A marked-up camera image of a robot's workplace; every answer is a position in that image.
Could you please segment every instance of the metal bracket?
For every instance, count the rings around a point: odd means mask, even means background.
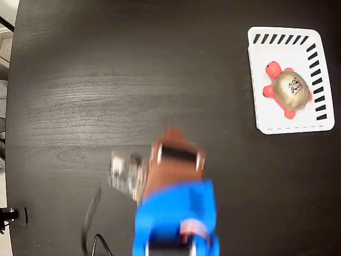
[[[4,230],[6,226],[9,225],[5,224],[5,221],[15,221],[20,222],[22,226],[27,224],[27,211],[26,208],[21,207],[19,209],[12,209],[12,208],[0,208],[0,234],[4,234]]]

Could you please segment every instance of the clear plastic part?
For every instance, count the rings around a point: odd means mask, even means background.
[[[137,204],[142,200],[147,175],[148,165],[139,154],[111,153],[109,186],[128,195]]]

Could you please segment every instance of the gold turtle shell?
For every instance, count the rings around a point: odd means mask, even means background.
[[[273,90],[277,99],[290,110],[305,107],[310,98],[310,91],[302,76],[290,70],[280,73],[273,82]]]

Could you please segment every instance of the red turtle toy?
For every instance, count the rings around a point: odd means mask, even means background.
[[[273,98],[284,110],[284,116],[287,119],[293,119],[296,112],[312,100],[307,83],[292,68],[282,71],[275,61],[270,62],[265,71],[272,82],[271,85],[264,87],[264,96]]]

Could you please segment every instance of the wood grain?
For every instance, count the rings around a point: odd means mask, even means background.
[[[7,96],[14,255],[80,255],[80,229],[110,152],[148,155],[167,125],[207,150],[222,255],[340,254],[340,6],[313,1],[21,1]],[[332,131],[256,129],[252,26],[316,29]],[[131,255],[135,207],[108,191],[92,232]]]

